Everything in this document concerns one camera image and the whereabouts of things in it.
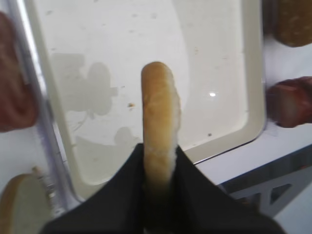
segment bun crust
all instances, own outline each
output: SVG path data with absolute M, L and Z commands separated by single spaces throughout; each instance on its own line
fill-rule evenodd
M 141 75 L 146 182 L 149 188 L 162 191 L 168 188 L 176 165 L 180 98 L 165 64 L 149 63 Z

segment white tray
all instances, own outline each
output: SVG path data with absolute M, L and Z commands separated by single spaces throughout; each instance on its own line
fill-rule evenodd
M 142 142 L 140 72 L 151 61 L 173 71 L 179 144 L 193 162 L 262 130 L 260 1 L 25 3 L 78 196 L 97 191 Z

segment meat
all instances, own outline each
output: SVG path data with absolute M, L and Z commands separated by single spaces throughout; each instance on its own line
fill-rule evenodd
M 35 124 L 38 111 L 29 85 L 23 82 L 10 20 L 0 12 L 0 132 Z
M 312 77 L 288 79 L 267 91 L 268 116 L 279 126 L 312 123 Z

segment white bread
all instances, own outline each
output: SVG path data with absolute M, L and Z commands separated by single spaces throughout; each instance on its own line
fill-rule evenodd
M 44 187 L 31 174 L 7 184 L 0 200 L 0 234 L 38 234 L 52 218 Z
M 146 186 L 152 193 L 162 193 L 168 190 L 176 165 L 180 98 L 171 70 L 161 62 L 143 68 L 141 85 Z

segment bread roll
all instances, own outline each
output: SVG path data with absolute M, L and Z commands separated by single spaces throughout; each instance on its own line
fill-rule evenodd
M 162 193 L 176 165 L 180 98 L 171 70 L 161 62 L 147 64 L 141 79 L 146 186 L 152 193 Z
M 290 47 L 312 43 L 312 0 L 278 0 L 276 38 Z
M 0 234 L 38 234 L 52 218 L 46 191 L 33 175 L 18 175 L 0 200 Z

